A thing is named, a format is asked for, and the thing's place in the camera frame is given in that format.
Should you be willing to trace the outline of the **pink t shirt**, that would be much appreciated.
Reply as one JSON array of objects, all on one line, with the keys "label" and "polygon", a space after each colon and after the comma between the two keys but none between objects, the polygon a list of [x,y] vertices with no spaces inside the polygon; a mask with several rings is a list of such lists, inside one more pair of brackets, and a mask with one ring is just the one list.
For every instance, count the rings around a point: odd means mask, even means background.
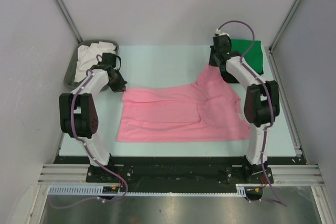
[{"label": "pink t shirt", "polygon": [[218,67],[206,65],[197,80],[169,88],[129,88],[117,140],[125,143],[241,141],[250,126],[241,99]]}]

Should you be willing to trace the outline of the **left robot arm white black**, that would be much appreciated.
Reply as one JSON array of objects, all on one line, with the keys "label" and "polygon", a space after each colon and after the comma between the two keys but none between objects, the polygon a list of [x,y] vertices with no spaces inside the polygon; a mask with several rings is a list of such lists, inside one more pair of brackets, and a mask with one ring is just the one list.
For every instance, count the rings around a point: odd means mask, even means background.
[{"label": "left robot arm white black", "polygon": [[97,59],[98,63],[86,70],[86,77],[78,87],[59,96],[60,127],[63,133],[83,145],[90,164],[99,167],[98,176],[110,182],[116,169],[109,165],[111,155],[98,134],[95,98],[104,87],[114,93],[125,92],[127,82],[120,73],[120,56],[105,52],[97,55]]}]

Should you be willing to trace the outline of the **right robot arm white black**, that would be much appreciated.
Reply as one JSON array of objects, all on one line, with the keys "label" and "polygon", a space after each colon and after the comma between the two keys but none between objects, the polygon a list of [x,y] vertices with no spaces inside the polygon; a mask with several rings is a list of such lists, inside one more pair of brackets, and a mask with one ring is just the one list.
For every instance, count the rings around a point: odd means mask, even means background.
[{"label": "right robot arm white black", "polygon": [[254,183],[261,177],[258,166],[267,161],[268,129],[280,113],[278,82],[267,81],[253,70],[238,51],[232,50],[232,41],[226,33],[213,37],[209,64],[226,70],[246,90],[244,116],[251,130],[245,159],[250,165],[242,169],[242,176]]}]

